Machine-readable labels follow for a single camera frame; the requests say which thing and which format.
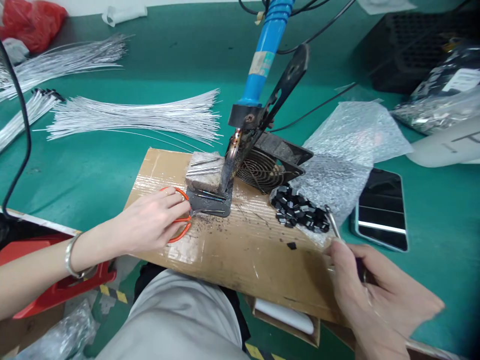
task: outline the sponge block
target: sponge block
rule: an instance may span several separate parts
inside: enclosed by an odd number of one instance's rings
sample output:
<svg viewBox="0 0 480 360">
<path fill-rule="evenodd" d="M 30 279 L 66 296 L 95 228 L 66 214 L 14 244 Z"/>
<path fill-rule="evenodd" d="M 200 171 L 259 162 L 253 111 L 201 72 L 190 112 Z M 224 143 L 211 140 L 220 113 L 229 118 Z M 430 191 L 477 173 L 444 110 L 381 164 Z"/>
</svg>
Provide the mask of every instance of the sponge block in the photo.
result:
<svg viewBox="0 0 480 360">
<path fill-rule="evenodd" d="M 207 162 L 205 164 L 191 166 L 191 164 L 207 160 L 211 158 L 218 158 L 216 161 Z M 191 156 L 188 170 L 200 170 L 203 168 L 219 167 L 218 172 L 204 174 L 204 175 L 186 175 L 185 182 L 190 190 L 201 189 L 216 193 L 220 186 L 220 175 L 224 167 L 225 159 L 220 156 L 219 152 L 194 152 Z"/>
</svg>

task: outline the bracelet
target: bracelet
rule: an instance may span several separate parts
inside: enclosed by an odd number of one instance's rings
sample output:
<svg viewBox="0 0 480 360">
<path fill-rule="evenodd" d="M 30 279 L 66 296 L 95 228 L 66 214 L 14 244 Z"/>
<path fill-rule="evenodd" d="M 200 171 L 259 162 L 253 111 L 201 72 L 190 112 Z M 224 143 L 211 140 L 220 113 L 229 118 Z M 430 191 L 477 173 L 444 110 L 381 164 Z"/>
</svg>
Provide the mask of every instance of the bracelet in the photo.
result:
<svg viewBox="0 0 480 360">
<path fill-rule="evenodd" d="M 70 242 L 68 243 L 68 246 L 66 247 L 66 251 L 65 251 L 65 267 L 66 267 L 66 270 L 70 273 L 70 275 L 72 275 L 74 278 L 77 278 L 77 279 L 83 278 L 86 274 L 88 274 L 90 272 L 90 270 L 92 270 L 94 268 L 94 266 L 92 266 L 91 268 L 83 271 L 82 273 L 77 273 L 77 272 L 72 270 L 72 266 L 71 266 L 71 262 L 70 262 L 70 258 L 72 257 L 72 248 L 74 247 L 74 244 L 77 241 L 77 239 L 80 237 L 80 235 L 82 235 L 82 234 L 78 234 L 78 235 L 76 235 L 76 236 L 74 236 L 70 239 Z"/>
</svg>

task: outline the metal pin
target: metal pin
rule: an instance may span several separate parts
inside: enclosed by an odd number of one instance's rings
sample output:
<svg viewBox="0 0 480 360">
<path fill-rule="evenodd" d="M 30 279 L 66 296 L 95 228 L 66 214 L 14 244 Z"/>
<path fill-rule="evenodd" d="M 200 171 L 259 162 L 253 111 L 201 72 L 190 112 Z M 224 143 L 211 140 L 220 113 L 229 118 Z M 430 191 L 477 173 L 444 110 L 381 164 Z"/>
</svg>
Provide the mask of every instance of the metal pin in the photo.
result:
<svg viewBox="0 0 480 360">
<path fill-rule="evenodd" d="M 219 198 L 219 199 L 222 199 L 222 200 L 227 200 L 227 198 L 225 196 L 221 196 L 221 195 L 218 195 L 214 192 L 210 192 L 210 191 L 206 191 L 206 190 L 201 190 L 201 189 L 197 189 L 197 191 L 201 192 L 201 193 L 204 193 L 204 194 L 207 194 L 207 195 L 210 195 L 210 196 L 213 196 L 215 198 Z"/>
<path fill-rule="evenodd" d="M 203 210 L 202 213 L 211 213 L 211 214 L 225 214 L 225 210 Z"/>
<path fill-rule="evenodd" d="M 211 162 L 217 161 L 219 159 L 220 159 L 219 157 L 214 157 L 214 158 L 210 158 L 210 159 L 207 159 L 207 160 L 197 161 L 197 162 L 193 162 L 192 164 L 190 164 L 190 166 L 197 166 L 197 165 L 202 165 L 202 164 L 206 164 L 206 163 L 211 163 Z"/>
<path fill-rule="evenodd" d="M 220 169 L 220 166 L 211 166 L 211 167 L 201 167 L 198 169 L 189 169 L 186 172 L 187 173 L 197 173 L 199 171 L 208 171 L 208 170 L 217 170 Z"/>
<path fill-rule="evenodd" d="M 215 174 L 219 173 L 220 170 L 213 170 L 213 171 L 202 171 L 202 172 L 187 172 L 187 176 L 197 176 L 197 175 L 206 175 L 206 174 Z"/>
<path fill-rule="evenodd" d="M 202 195 L 202 194 L 194 194 L 195 196 L 199 198 L 204 198 L 204 199 L 210 199 L 210 200 L 215 200 L 218 201 L 219 203 L 223 203 L 224 201 L 218 197 L 213 197 L 213 196 L 207 196 L 207 195 Z"/>
<path fill-rule="evenodd" d="M 335 233 L 335 236 L 339 239 L 342 237 L 340 236 L 340 231 L 339 228 L 337 227 L 337 223 L 335 222 L 334 215 L 332 214 L 332 210 L 330 209 L 330 206 L 325 204 L 325 212 L 326 212 L 326 217 L 330 221 L 331 227 L 333 229 L 333 232 Z"/>
</svg>

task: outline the bundle of white wires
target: bundle of white wires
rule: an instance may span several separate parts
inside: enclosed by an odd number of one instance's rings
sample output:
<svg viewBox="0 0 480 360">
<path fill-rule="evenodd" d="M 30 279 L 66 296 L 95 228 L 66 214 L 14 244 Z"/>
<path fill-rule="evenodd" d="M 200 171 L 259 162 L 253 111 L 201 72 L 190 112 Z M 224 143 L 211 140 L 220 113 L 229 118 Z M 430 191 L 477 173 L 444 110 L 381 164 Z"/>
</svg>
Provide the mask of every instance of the bundle of white wires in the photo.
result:
<svg viewBox="0 0 480 360">
<path fill-rule="evenodd" d="M 50 133 L 47 139 L 54 140 L 96 130 L 128 133 L 121 129 L 148 129 L 170 138 L 172 136 L 165 132 L 182 134 L 212 146 L 212 143 L 218 143 L 217 140 L 221 136 L 217 134 L 220 128 L 218 123 L 220 115 L 211 111 L 219 93 L 220 89 L 215 89 L 185 100 L 157 105 L 122 105 L 94 101 L 81 96 L 71 98 L 53 108 L 52 111 L 55 113 L 53 124 L 45 129 Z M 176 140 L 200 150 L 190 143 Z"/>
<path fill-rule="evenodd" d="M 127 36 L 115 34 L 103 41 L 59 46 L 14 67 L 22 92 L 69 74 L 118 68 L 115 61 L 127 52 Z M 17 92 L 7 70 L 0 65 L 0 102 L 13 99 Z"/>
<path fill-rule="evenodd" d="M 30 125 L 40 119 L 55 104 L 63 101 L 63 98 L 54 90 L 45 91 L 36 88 L 32 92 L 32 97 L 26 103 L 26 113 L 28 114 L 28 122 Z M 22 112 L 19 111 L 5 127 L 0 130 L 0 153 L 24 130 L 24 118 Z"/>
</svg>

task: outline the right hand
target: right hand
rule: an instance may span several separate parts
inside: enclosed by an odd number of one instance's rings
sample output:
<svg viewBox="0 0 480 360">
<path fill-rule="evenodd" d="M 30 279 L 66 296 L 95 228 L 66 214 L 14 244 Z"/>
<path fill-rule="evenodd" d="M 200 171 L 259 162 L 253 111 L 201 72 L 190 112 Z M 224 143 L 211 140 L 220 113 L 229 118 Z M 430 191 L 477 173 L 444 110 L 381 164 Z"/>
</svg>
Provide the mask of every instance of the right hand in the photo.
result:
<svg viewBox="0 0 480 360">
<path fill-rule="evenodd" d="M 336 300 L 363 353 L 368 359 L 380 354 L 408 359 L 406 340 L 443 310 L 442 300 L 369 245 L 347 245 L 335 238 L 329 254 Z M 360 282 L 355 258 L 362 259 L 378 286 Z"/>
</svg>

